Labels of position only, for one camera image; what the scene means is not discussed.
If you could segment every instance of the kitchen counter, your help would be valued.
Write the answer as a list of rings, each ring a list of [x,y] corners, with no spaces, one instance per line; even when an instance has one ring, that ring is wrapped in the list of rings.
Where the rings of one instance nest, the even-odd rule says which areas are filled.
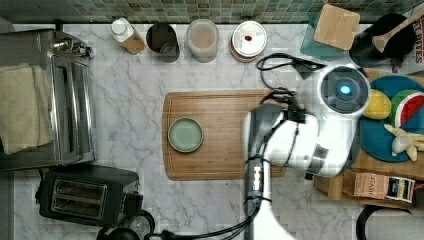
[[[143,37],[149,26],[135,25]],[[171,64],[159,61],[148,48],[131,55],[112,37],[109,25],[65,25],[64,31],[94,47],[90,74],[96,117],[96,164],[139,174],[143,208],[155,217],[156,232],[167,229],[182,234],[206,233],[243,219],[243,181],[180,182],[167,178],[161,149],[165,95],[176,91],[261,89],[264,85],[255,62],[242,64],[229,52],[235,25],[218,26],[218,57],[205,64],[194,60],[185,46],[187,25],[173,26],[181,56]],[[262,56],[275,52],[302,55],[299,49],[306,25],[264,27],[268,43]],[[267,73],[266,77],[274,85],[289,88],[300,81],[300,76],[289,67]],[[15,173],[15,239],[95,239],[97,227],[38,214],[34,194],[39,181],[37,171]],[[297,239],[356,239],[360,205],[328,200],[313,188],[312,181],[304,180],[303,173],[293,169],[288,169],[284,177],[273,179],[272,188],[274,213]]]

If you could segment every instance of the cardboard box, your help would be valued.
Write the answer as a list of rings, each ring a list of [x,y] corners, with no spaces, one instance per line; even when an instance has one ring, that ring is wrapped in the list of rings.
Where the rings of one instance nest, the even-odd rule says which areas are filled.
[[[424,3],[412,8],[403,15],[410,17],[423,7]],[[412,23],[412,26],[417,34],[414,49],[404,57],[401,67],[393,66],[393,73],[411,74],[424,71],[424,16]]]
[[[343,175],[342,192],[354,197],[384,199],[387,195],[389,177],[373,173],[347,170]]]

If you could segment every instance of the canister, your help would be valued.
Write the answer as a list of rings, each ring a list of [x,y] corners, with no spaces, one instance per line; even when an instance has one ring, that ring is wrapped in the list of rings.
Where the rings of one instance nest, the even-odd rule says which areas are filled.
[[[247,21],[234,30],[230,50],[235,59],[248,63],[264,50],[267,42],[265,29],[255,21]]]
[[[218,54],[219,32],[216,25],[207,19],[193,21],[187,29],[187,45],[194,59],[206,63]]]

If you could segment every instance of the cream towel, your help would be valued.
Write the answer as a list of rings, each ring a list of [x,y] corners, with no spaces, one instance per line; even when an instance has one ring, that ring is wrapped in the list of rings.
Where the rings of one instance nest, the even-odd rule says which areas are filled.
[[[0,137],[6,154],[51,141],[46,81],[38,66],[0,68]]]

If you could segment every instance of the wooden cutting board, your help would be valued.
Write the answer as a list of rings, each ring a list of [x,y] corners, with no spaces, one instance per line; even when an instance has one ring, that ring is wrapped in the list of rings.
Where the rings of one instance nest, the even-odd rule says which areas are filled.
[[[241,131],[246,114],[257,107],[269,90],[186,92],[166,95],[162,116],[162,150],[165,169],[172,180],[244,178]],[[203,129],[202,145],[180,153],[168,142],[168,129],[182,117],[196,120]],[[272,167],[273,177],[285,169]]]

